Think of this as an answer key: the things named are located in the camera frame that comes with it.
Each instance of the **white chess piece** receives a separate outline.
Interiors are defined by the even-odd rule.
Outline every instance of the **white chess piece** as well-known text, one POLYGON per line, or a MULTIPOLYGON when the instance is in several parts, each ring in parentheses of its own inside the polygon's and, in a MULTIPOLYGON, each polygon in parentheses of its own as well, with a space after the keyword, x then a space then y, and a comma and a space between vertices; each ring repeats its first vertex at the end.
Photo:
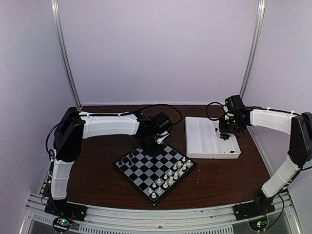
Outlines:
POLYGON ((173 182, 174 182, 174 178, 171 176, 171 177, 169 178, 168 183, 169 183, 169 184, 172 184, 173 182))

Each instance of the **vertical metal post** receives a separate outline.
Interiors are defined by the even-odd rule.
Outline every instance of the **vertical metal post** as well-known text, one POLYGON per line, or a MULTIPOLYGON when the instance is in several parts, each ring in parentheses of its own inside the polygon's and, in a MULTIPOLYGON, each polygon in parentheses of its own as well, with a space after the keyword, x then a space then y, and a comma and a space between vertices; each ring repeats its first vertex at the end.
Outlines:
POLYGON ((257 12, 256 20, 255 20, 255 25, 254 25, 252 46, 250 49, 250 54, 249 54, 249 58, 248 58, 248 63, 247 63, 245 75, 244 75, 244 80, 243 80, 242 87, 241 87, 240 93, 239 93, 241 98, 244 98, 244 95, 246 93, 246 89, 248 86, 248 82, 250 79, 250 75, 252 73, 252 69, 254 66, 255 54, 256 54, 258 44, 259 44, 262 25, 263 25, 264 12, 265 12, 265 0, 259 0, 258 12, 257 12))
POLYGON ((60 45, 62 60, 63 60, 63 64, 65 67, 67 79, 68 79, 72 94, 74 96, 76 107, 80 110, 82 108, 82 105, 81 105, 81 102, 80 102, 79 97, 78 97, 78 93, 77 93, 77 89, 76 89, 76 86, 74 83, 72 71, 71 71, 70 65, 69 65, 69 60, 68 60, 68 56, 67 56, 67 51, 66 51, 66 47, 65 47, 65 40, 64 40, 64 36, 63 36, 63 30, 62 30, 60 15, 59 15, 59 2, 58 2, 58 0, 51 0, 51 4, 52 4, 52 13, 53 13, 57 33, 58 33, 58 41, 59 41, 59 45, 60 45))

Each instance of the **white tray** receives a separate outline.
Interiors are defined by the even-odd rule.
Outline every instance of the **white tray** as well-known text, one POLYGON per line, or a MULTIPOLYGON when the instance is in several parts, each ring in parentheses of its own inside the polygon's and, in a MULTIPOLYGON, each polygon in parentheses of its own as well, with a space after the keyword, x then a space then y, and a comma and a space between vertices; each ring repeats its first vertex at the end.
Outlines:
POLYGON ((186 117, 186 156, 190 158, 238 158, 240 148, 236 137, 220 138, 219 121, 186 117))

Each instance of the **brown tabletop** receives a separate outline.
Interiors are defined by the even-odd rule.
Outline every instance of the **brown tabletop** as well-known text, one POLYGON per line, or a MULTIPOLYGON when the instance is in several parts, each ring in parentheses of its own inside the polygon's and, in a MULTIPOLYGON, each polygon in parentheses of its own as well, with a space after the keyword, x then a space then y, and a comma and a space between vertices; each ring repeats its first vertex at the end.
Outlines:
MULTIPOLYGON (((124 112, 141 106, 86 106, 88 112, 124 112)), ((205 106, 175 106, 184 117, 205 117, 205 106)), ((149 116, 165 112, 175 122, 179 115, 168 107, 144 110, 149 116)), ((213 116, 221 114, 212 106, 213 116)), ((269 174, 264 162, 246 131, 237 139, 241 149, 238 159, 194 159, 197 167, 153 207, 112 166, 132 149, 133 136, 98 136, 83 140, 80 158, 74 163, 69 183, 68 201, 123 209, 186 209, 232 204, 253 199, 269 174)), ((185 121, 174 126, 168 144, 186 153, 185 121)))

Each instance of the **chessboard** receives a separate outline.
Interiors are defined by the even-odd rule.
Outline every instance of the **chessboard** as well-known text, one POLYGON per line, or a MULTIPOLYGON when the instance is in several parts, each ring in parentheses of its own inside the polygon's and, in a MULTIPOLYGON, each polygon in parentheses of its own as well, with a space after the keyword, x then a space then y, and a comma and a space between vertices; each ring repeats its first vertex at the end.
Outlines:
POLYGON ((154 152, 134 149, 114 162, 113 166, 155 206, 185 179, 197 164, 163 142, 154 152))

